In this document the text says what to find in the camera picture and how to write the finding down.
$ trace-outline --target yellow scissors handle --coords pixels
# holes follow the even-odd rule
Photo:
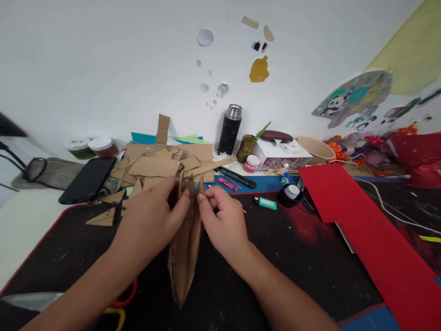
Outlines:
[[[119,315],[118,327],[116,328],[115,331],[121,331],[125,322],[125,310],[122,308],[107,308],[104,311],[104,314],[118,314]]]

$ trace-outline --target red felt sheet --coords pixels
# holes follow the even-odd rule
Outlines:
[[[341,165],[299,169],[325,223],[339,223],[403,331],[441,330],[435,273]]]

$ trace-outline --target beige bowl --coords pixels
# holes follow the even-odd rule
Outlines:
[[[312,159],[308,162],[311,166],[321,164],[335,157],[334,150],[318,139],[300,136],[297,141],[312,155]]]

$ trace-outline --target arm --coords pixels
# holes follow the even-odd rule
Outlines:
[[[273,330],[340,330],[248,240],[242,205],[220,186],[197,196],[213,246],[253,290]]]
[[[22,330],[74,331],[90,326],[178,231],[190,199],[188,190],[184,191],[170,210],[167,199],[174,187],[174,177],[167,177],[130,199],[108,251]]]

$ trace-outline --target yellow bottle cutout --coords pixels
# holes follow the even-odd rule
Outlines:
[[[251,67],[249,73],[249,79],[252,83],[260,83],[265,81],[270,75],[268,72],[268,63],[266,62],[268,56],[264,56],[263,59],[256,59]]]

